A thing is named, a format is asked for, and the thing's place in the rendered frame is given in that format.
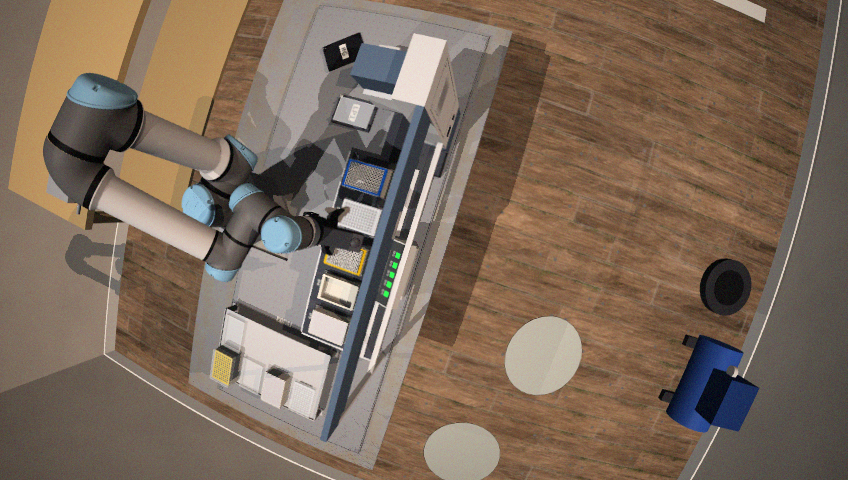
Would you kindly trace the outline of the beige open rectangular reservoir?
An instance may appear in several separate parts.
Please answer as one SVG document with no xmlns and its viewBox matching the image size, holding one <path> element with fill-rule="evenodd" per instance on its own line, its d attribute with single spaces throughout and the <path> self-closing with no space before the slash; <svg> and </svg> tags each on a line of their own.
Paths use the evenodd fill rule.
<svg viewBox="0 0 848 480">
<path fill-rule="evenodd" d="M 317 298 L 351 311 L 355 308 L 360 286 L 360 284 L 326 272 L 323 274 Z"/>
</svg>

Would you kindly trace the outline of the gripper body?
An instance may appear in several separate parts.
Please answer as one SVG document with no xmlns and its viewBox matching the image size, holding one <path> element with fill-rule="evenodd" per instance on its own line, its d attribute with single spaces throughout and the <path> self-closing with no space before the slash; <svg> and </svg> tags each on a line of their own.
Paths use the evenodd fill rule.
<svg viewBox="0 0 848 480">
<path fill-rule="evenodd" d="M 312 214 L 311 214 L 311 213 L 312 213 Z M 330 226 L 334 226 L 334 227 L 337 227 L 337 226 L 338 226 L 338 222 L 337 222 L 336 220 L 334 220 L 334 221 L 333 221 L 333 219 L 330 219 L 330 218 L 327 218 L 327 219 L 326 219 L 326 218 L 324 218 L 324 217 L 318 216 L 319 214 L 317 214 L 317 213 L 314 213 L 314 212 L 304 212 L 304 213 L 303 213 L 303 216 L 305 216 L 305 215 L 310 215 L 310 217 L 314 218 L 314 219 L 318 222 L 318 224 L 319 224 L 319 226 L 320 226 L 320 233 L 321 233 L 321 234 L 320 234 L 319 241 L 317 242 L 317 244 L 315 244 L 315 246 L 316 246 L 316 245 L 317 245 L 317 246 L 319 245 L 318 243 L 321 241 L 322 236 L 323 236 L 323 229 L 322 229 L 322 226 L 321 226 L 321 224 L 320 224 L 320 223 L 322 223 L 322 224 L 326 224 L 326 225 L 330 225 Z M 325 220 L 325 219 L 326 219 L 326 220 Z M 325 249 L 325 248 L 326 248 L 326 247 L 328 247 L 328 246 L 321 245 L 321 247 Z M 328 247 L 328 248 L 329 248 L 329 247 Z"/>
</svg>

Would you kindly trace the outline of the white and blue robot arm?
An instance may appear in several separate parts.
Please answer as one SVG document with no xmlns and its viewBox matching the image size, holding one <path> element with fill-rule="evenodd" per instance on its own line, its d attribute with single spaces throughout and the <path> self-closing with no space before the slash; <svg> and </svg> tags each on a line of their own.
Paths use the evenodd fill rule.
<svg viewBox="0 0 848 480">
<path fill-rule="evenodd" d="M 56 185 L 77 204 L 205 261 L 207 273 L 222 282 L 235 277 L 259 234 L 273 253 L 319 241 L 314 218 L 291 215 L 245 183 L 258 157 L 230 134 L 211 140 L 151 114 L 132 88 L 100 74 L 79 75 L 66 95 L 45 138 L 43 158 Z M 199 184 L 183 194 L 183 212 L 104 164 L 109 150 L 129 148 L 200 172 Z"/>
</svg>

